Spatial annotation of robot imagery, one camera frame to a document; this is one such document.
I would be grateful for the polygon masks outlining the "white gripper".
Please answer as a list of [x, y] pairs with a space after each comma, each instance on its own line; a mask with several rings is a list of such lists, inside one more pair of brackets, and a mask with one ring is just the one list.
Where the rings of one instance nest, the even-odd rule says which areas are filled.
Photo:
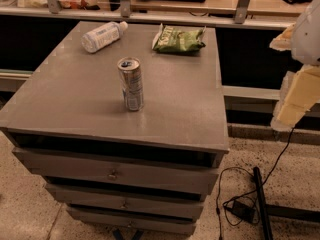
[[320, 100], [320, 0], [312, 0], [295, 25], [273, 38], [269, 47], [291, 49], [295, 60], [308, 64], [296, 73], [286, 73], [273, 111], [272, 129], [289, 131]]

